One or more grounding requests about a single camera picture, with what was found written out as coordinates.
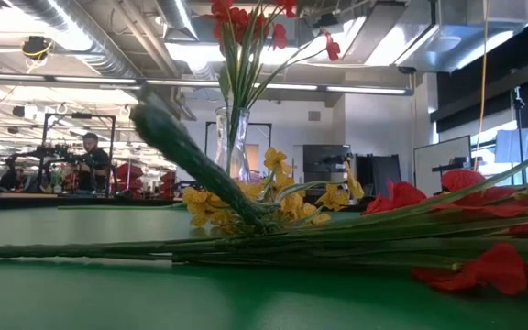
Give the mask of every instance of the person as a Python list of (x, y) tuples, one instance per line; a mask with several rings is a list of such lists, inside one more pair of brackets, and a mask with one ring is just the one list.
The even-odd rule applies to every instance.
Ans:
[[(99, 148), (98, 144), (99, 137), (94, 133), (87, 133), (82, 137), (82, 146), (93, 160), (93, 169), (90, 169), (87, 164), (79, 164), (79, 190), (81, 191), (92, 192), (95, 189), (100, 192), (105, 189), (109, 155)], [(91, 171), (94, 175), (95, 188), (91, 180)]]

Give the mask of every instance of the green tabletop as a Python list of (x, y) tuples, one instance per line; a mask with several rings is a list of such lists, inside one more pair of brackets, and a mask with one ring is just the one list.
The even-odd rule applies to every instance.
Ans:
[[(0, 211), (0, 245), (210, 235), (180, 211)], [(407, 274), (0, 261), (0, 329), (528, 329), (528, 293), (448, 295)]]

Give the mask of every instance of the glass vase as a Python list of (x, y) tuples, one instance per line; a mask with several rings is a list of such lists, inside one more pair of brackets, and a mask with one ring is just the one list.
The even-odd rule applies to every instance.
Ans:
[(246, 133), (248, 132), (249, 111), (242, 110), (237, 126), (236, 141), (229, 152), (229, 120), (231, 109), (221, 107), (215, 110), (217, 125), (217, 151), (215, 163), (219, 165), (232, 179), (249, 182), (248, 155), (246, 153)]

